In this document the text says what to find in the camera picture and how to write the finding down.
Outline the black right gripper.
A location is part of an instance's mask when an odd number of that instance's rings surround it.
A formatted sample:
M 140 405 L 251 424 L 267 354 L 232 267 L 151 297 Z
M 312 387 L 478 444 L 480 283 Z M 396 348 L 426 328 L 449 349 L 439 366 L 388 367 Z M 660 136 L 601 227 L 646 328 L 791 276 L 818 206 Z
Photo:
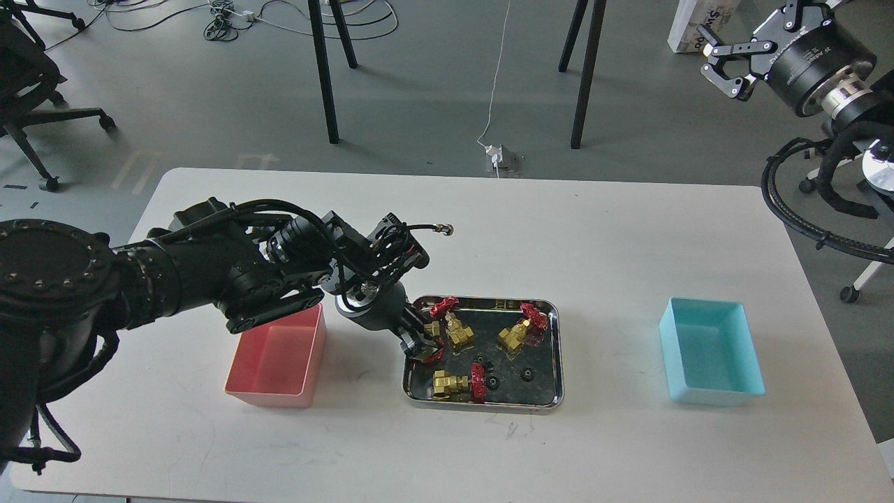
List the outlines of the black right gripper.
M 728 45 L 700 24 L 701 73 L 730 99 L 747 101 L 756 82 L 765 80 L 798 117 L 858 117 L 877 102 L 865 82 L 876 57 L 833 22 L 845 3 L 786 1 L 754 29 L 752 35 L 766 41 Z

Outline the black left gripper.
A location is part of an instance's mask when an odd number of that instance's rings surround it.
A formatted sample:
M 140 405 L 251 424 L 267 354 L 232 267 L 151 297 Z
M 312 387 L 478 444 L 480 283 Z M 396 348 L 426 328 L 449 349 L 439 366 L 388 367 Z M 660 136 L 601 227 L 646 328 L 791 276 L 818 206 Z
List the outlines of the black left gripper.
M 395 283 L 374 302 L 351 311 L 341 296 L 335 297 L 336 309 L 346 319 L 370 331 L 387 329 L 400 336 L 400 347 L 409 360 L 425 362 L 437 353 L 433 335 L 441 334 L 441 321 L 428 312 L 416 312 L 406 298 L 402 283 Z

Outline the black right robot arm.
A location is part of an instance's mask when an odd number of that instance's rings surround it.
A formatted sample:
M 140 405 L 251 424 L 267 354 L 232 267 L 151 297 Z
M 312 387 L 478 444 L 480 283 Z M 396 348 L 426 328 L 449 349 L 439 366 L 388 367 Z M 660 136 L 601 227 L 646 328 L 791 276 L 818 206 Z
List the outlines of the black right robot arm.
M 789 1 L 753 31 L 749 41 L 727 44 L 699 25 L 706 61 L 701 73 L 728 98 L 746 101 L 764 82 L 798 117 L 824 112 L 825 139 L 796 138 L 769 157 L 764 200 L 775 216 L 818 248 L 863 260 L 892 262 L 885 247 L 836 235 L 796 214 L 780 197 L 778 168 L 813 147 L 821 157 L 815 190 L 837 212 L 859 219 L 892 217 L 892 74 L 866 79 L 876 55 L 837 22 L 840 1 Z

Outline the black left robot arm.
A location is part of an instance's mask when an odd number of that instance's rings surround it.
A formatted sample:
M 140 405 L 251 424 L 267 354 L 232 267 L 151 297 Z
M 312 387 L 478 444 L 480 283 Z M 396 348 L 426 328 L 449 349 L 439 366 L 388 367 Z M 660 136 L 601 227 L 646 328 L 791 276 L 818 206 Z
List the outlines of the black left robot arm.
M 204 203 L 172 229 L 112 247 L 105 233 L 44 219 L 1 226 L 2 465 L 75 462 L 81 452 L 48 411 L 115 355 L 118 332 L 205 305 L 237 334 L 307 311 L 329 293 L 342 316 L 396 335 L 409 360 L 444 341 L 400 280 L 429 263 L 416 227 L 387 214 L 361 235 L 338 214 L 286 201 Z

